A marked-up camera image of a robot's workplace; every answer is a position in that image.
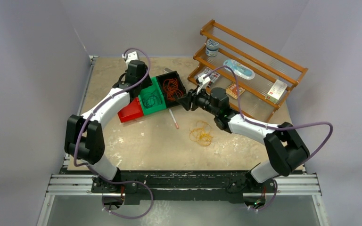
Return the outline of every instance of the wooden tabletop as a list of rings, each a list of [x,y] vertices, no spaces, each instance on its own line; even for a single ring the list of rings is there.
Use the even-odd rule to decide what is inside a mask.
[[[152,58],[151,63],[151,77],[163,74],[168,67],[178,72],[187,91],[196,87],[187,81],[189,73],[197,67],[192,58]],[[105,97],[125,69],[121,58],[98,58],[82,112]],[[180,129],[176,129],[168,110],[126,123],[121,123],[115,116],[103,131],[105,155],[122,170],[246,170],[268,160],[262,144],[219,130],[213,115],[201,109],[187,112],[181,106],[172,111]],[[205,121],[212,127],[213,140],[209,146],[200,146],[189,137],[190,129],[196,127],[197,121]],[[291,122],[286,104],[274,114],[270,123],[285,121]],[[87,169],[76,168],[71,159],[68,170]]]

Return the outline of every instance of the wooden rack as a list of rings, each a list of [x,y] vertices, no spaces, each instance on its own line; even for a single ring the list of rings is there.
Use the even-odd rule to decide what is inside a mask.
[[[244,44],[248,44],[259,51],[271,56],[273,59],[278,60],[279,62],[282,62],[283,64],[293,68],[294,70],[299,71],[300,75],[298,78],[292,79],[291,77],[287,76],[285,73],[281,72],[280,70],[275,69],[273,66],[270,66],[257,58],[253,57],[252,55],[245,53],[241,51],[239,48],[236,48],[232,46],[231,44],[227,43],[226,41],[218,38],[214,35],[214,30],[220,29],[222,32],[225,32],[228,35],[231,35],[235,38],[237,38],[240,41],[243,41]],[[258,98],[260,102],[264,102],[271,106],[270,112],[267,112],[268,117],[265,117],[265,121],[268,122],[270,118],[274,115],[274,113],[280,108],[280,106],[284,103],[290,92],[299,84],[303,76],[307,72],[307,68],[304,68],[286,58],[283,56],[259,45],[258,43],[228,29],[227,27],[215,22],[214,20],[209,21],[205,26],[202,27],[200,30],[200,34],[203,36],[206,36],[207,39],[213,39],[214,41],[218,42],[221,46],[218,51],[218,55],[216,57],[208,57],[205,53],[206,49],[206,43],[194,54],[193,58],[199,62],[199,66],[192,71],[192,73],[188,76],[188,80],[195,83],[195,76],[203,71],[206,67],[209,67],[211,69],[214,69],[218,66],[221,66],[224,59],[233,59],[235,61],[238,61],[240,64],[252,69],[255,72],[255,78],[252,79],[252,82],[239,82],[239,85],[243,87],[247,92],[253,94],[255,98]],[[226,70],[220,69],[217,71],[221,76],[224,78],[227,78],[228,80],[235,82],[235,79],[233,76]],[[286,91],[282,95],[281,99],[275,104],[265,98],[265,95],[270,90],[271,86],[274,84],[274,82],[278,79],[283,79],[287,84],[288,87],[286,88]],[[231,107],[235,110],[238,109],[238,106],[236,104],[230,103]],[[256,115],[253,115],[252,113],[249,114],[248,111],[243,110],[243,113],[246,116],[249,116],[251,118],[257,119],[257,114],[262,115],[264,112],[262,111],[256,111]]]

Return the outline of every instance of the wooden shelf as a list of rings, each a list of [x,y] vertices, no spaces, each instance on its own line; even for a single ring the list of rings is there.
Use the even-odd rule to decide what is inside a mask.
[[[269,55],[273,59],[276,59],[285,65],[291,67],[293,70],[297,70],[300,74],[297,79],[293,79],[290,76],[286,75],[284,72],[281,72],[274,68],[273,66],[270,66],[263,62],[263,60],[259,60],[252,56],[252,54],[248,54],[243,52],[241,47],[237,48],[228,42],[226,42],[223,39],[217,37],[214,35],[214,31],[218,29],[227,35],[229,35],[231,38],[236,38],[240,41],[242,41],[245,45],[249,45],[251,47],[254,47],[255,49],[258,49],[259,51],[265,53],[266,55]],[[240,64],[252,69],[255,72],[255,77],[252,80],[238,80],[239,85],[246,89],[246,92],[249,92],[250,96],[247,99],[249,102],[252,102],[253,96],[255,96],[258,100],[260,100],[263,103],[266,103],[268,106],[271,107],[270,112],[259,112],[257,109],[250,110],[250,111],[243,111],[244,114],[246,114],[249,117],[252,117],[254,119],[259,119],[263,121],[268,121],[270,118],[274,115],[274,113],[280,108],[280,106],[285,102],[286,98],[290,94],[290,92],[293,90],[294,87],[296,87],[301,79],[304,77],[304,75],[307,72],[307,68],[304,68],[285,57],[261,46],[260,44],[230,30],[229,28],[215,22],[214,20],[209,21],[205,26],[202,27],[200,30],[200,34],[203,36],[206,36],[207,39],[213,39],[214,41],[218,42],[220,44],[220,48],[218,51],[217,56],[215,57],[208,57],[205,54],[205,48],[206,44],[204,44],[194,55],[194,59],[199,62],[199,66],[197,69],[195,69],[188,77],[188,80],[196,83],[194,77],[199,74],[202,70],[204,70],[206,67],[209,67],[211,69],[214,69],[218,66],[223,65],[223,62],[227,59],[233,59],[235,61],[238,61]],[[217,71],[222,77],[228,79],[229,81],[235,82],[235,79],[233,78],[232,74],[228,72],[227,70],[220,69]],[[284,94],[281,96],[281,99],[275,104],[265,98],[267,92],[271,89],[274,82],[277,79],[282,79],[289,83],[290,85],[285,90]],[[261,103],[256,103],[256,99],[253,100],[252,106],[254,108],[257,108],[258,105]],[[230,103],[230,106],[234,109],[238,109],[238,106]]]

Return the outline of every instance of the gray wall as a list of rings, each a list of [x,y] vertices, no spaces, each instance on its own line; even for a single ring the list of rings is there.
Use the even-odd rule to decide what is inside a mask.
[[[152,56],[192,56],[215,19],[281,51],[308,0],[62,0],[90,55],[139,47]]]
[[[331,222],[362,225],[362,1],[310,0],[281,54],[309,68],[288,100],[294,124],[335,126],[307,164],[319,175]],[[313,150],[327,129],[299,133]]]
[[[60,0],[0,0],[0,226],[37,223],[88,60]]]

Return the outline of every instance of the marker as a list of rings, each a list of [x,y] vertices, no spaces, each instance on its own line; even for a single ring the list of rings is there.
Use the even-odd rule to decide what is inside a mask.
[[[173,112],[171,111],[171,109],[169,109],[169,112],[170,112],[171,117],[173,118],[173,121],[174,121],[174,123],[175,123],[175,127],[176,127],[177,129],[179,129],[180,127],[178,126],[178,123],[177,123],[177,121],[175,120],[174,115],[173,115]]]

